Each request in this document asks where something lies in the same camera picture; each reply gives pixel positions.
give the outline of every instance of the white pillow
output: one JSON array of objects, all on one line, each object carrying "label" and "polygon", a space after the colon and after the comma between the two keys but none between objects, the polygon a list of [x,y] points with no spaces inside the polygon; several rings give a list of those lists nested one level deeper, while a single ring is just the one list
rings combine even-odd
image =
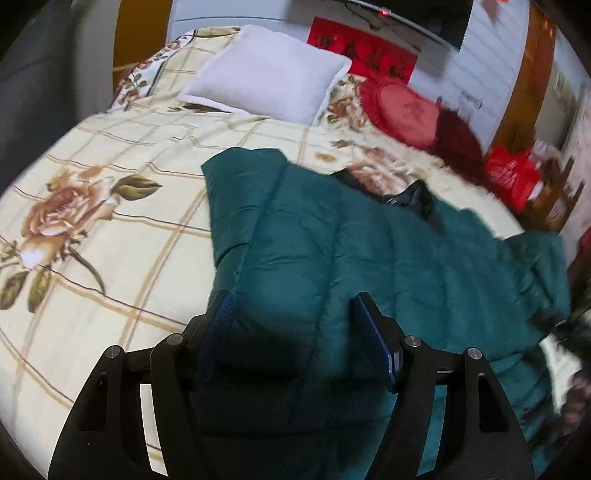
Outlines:
[{"label": "white pillow", "polygon": [[283,33],[247,25],[205,62],[181,102],[315,125],[351,60]]}]

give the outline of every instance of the cream plaid bedsheet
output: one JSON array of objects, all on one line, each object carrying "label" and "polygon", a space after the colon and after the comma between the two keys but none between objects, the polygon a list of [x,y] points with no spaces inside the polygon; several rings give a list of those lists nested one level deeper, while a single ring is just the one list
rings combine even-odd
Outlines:
[{"label": "cream plaid bedsheet", "polygon": [[[167,46],[134,71],[110,113],[74,127],[0,200],[0,419],[45,475],[99,355],[113,344],[152,347],[204,312],[215,269],[201,165],[224,149],[279,148],[328,174],[381,147],[496,235],[521,231],[494,196],[366,124],[346,90],[354,80],[315,128],[179,104],[235,31],[204,29]],[[142,406],[152,467],[164,472],[149,388]]]}]

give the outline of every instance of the orange wall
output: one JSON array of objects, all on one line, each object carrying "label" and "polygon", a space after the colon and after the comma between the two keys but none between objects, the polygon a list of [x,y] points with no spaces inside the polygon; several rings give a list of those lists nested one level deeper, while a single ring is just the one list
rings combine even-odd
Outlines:
[{"label": "orange wall", "polygon": [[166,42],[172,0],[121,0],[113,67],[145,60]]},{"label": "orange wall", "polygon": [[511,152],[531,148],[535,123],[552,73],[556,26],[534,3],[530,4],[530,23],[525,51],[515,88],[492,145],[503,145]]}]

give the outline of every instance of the black tv screen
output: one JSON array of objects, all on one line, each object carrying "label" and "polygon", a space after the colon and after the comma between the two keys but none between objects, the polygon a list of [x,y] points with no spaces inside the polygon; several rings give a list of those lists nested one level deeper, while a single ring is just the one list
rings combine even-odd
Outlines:
[{"label": "black tv screen", "polygon": [[383,11],[440,43],[459,50],[473,0],[349,0]]}]

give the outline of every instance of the green comforter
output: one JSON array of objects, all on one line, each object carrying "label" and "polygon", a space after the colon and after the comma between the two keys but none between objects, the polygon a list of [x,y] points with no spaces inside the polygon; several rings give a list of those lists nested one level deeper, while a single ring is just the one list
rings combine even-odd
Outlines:
[{"label": "green comforter", "polygon": [[[365,476],[395,396],[351,328],[349,301],[360,291],[434,348],[483,350],[528,440],[551,415],[543,335],[529,319],[569,312],[557,236],[500,241],[474,213],[439,200],[428,222],[277,150],[231,148],[203,171],[214,294],[225,288],[238,305],[197,400],[222,478]],[[438,388],[422,471],[437,455],[444,397]],[[539,473],[551,453],[542,445],[532,458]]]}]

